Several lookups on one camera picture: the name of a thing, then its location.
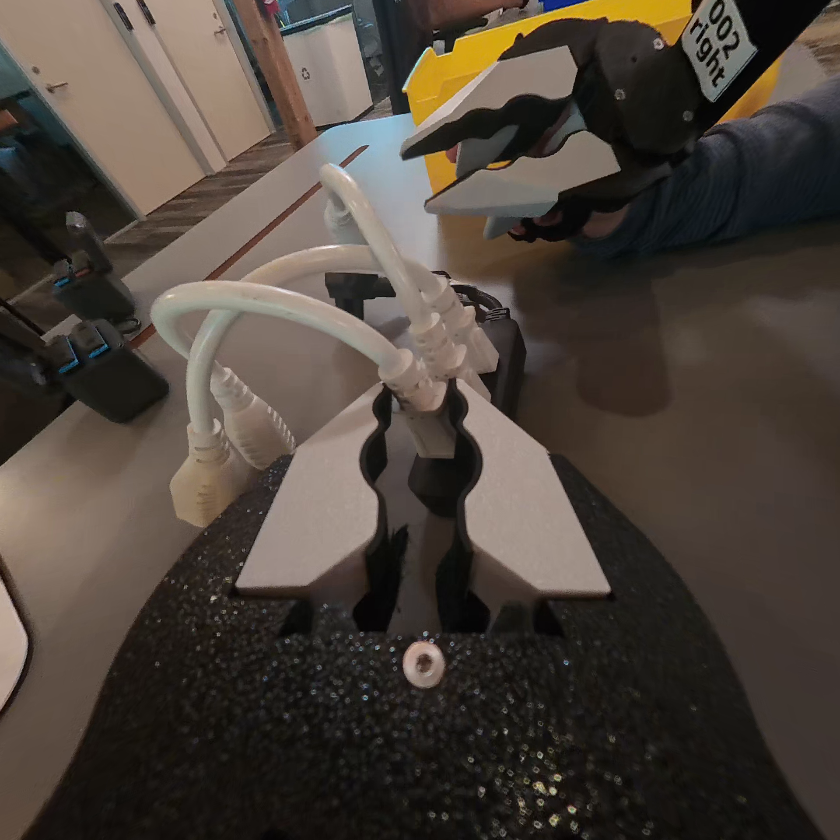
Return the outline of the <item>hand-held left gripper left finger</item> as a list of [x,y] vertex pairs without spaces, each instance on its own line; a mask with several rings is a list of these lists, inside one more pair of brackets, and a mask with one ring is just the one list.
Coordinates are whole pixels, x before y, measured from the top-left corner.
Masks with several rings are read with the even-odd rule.
[[392,394],[374,385],[303,444],[236,580],[254,597],[363,597],[368,559],[383,545],[375,483],[387,464]]

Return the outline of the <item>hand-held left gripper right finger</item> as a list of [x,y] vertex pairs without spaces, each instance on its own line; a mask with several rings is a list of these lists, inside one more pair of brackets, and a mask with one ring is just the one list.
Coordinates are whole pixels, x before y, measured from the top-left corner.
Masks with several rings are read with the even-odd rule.
[[611,586],[550,453],[468,384],[461,422],[478,448],[479,474],[464,501],[479,599],[597,599]]

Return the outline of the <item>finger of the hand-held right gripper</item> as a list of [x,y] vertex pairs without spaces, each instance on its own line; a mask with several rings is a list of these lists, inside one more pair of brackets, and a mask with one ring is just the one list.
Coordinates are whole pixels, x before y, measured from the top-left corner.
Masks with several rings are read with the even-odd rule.
[[502,151],[514,127],[488,140],[458,144],[455,181],[430,197],[432,215],[486,217],[485,234],[495,238],[523,217],[546,214],[562,194],[621,170],[613,147],[583,124],[564,124],[518,158]]
[[500,58],[422,121],[405,161],[458,146],[467,161],[511,161],[564,115],[578,68],[567,46]]

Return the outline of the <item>black power strip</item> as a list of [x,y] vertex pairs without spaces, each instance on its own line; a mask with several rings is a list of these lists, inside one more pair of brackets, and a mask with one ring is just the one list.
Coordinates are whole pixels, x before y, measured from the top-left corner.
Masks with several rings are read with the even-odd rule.
[[[449,284],[466,309],[476,315],[479,326],[499,353],[497,368],[479,378],[490,392],[492,405],[513,419],[527,359],[522,332],[511,311],[495,297],[463,283]],[[434,515],[455,518],[459,498],[474,479],[478,456],[463,434],[457,434],[453,458],[415,457],[407,485]]]

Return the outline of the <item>person's right forearm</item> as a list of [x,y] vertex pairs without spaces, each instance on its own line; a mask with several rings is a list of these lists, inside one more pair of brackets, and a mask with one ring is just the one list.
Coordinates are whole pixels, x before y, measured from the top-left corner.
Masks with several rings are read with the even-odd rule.
[[597,259],[715,245],[839,212],[839,77],[710,130],[607,236],[572,239]]

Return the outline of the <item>person's right hand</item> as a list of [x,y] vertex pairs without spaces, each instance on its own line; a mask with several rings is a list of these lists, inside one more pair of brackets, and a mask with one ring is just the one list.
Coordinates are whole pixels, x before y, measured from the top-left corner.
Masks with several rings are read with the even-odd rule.
[[606,176],[562,196],[545,215],[519,220],[507,234],[528,243],[606,237],[624,220],[632,202],[668,173],[665,166]]

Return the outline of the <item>yellow plastic bin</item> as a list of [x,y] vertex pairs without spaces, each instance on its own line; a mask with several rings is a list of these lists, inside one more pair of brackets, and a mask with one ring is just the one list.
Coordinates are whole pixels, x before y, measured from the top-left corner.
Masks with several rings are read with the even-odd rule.
[[[654,27],[673,45],[690,21],[693,12],[684,17],[653,22],[634,18],[595,17],[592,13],[568,15],[563,11],[509,17],[508,12],[495,18],[491,23],[475,33],[456,39],[452,49],[438,54],[432,48],[426,48],[403,86],[410,106],[410,112],[416,127],[425,121],[435,110],[443,106],[461,88],[477,77],[489,64],[496,60],[518,35],[527,35],[537,27],[562,18],[610,20],[638,20]],[[748,117],[769,103],[774,93],[781,71],[781,58],[778,58],[760,79],[741,96],[741,98],[719,119],[720,123],[731,119]],[[445,152],[428,154],[424,158],[433,193],[438,193],[455,180],[455,164],[445,156]]]

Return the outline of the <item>blue plastic bin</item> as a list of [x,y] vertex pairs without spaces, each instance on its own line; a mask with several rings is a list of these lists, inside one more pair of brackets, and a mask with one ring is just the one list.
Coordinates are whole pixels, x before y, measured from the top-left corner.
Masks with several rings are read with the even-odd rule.
[[681,18],[692,11],[691,1],[541,1],[545,14],[563,11],[573,15],[592,13],[597,17],[638,18],[662,21]]

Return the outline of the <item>white recycling bin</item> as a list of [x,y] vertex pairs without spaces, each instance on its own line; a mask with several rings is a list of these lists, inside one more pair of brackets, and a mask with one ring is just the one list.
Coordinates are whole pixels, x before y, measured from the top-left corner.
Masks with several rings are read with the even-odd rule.
[[373,109],[352,5],[283,27],[280,34],[318,130],[357,121]]

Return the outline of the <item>white door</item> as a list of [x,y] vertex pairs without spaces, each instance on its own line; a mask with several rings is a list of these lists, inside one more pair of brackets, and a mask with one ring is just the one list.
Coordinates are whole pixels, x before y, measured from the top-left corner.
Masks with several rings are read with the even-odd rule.
[[143,217],[203,168],[99,1],[2,1],[2,45],[85,155]]
[[266,100],[220,1],[100,1],[205,175],[269,136]]

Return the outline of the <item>grey bottle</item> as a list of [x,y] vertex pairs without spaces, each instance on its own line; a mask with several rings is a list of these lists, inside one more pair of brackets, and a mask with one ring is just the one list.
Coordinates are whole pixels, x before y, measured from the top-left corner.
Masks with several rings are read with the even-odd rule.
[[92,268],[99,273],[110,274],[113,264],[102,239],[85,215],[75,211],[67,212],[65,223],[68,235],[76,247],[87,254]]

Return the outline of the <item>wooden post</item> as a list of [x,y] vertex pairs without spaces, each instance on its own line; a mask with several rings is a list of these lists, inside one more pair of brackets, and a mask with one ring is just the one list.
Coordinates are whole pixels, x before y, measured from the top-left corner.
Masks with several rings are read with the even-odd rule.
[[298,152],[318,138],[275,16],[265,2],[234,1],[257,64],[276,104],[291,148]]

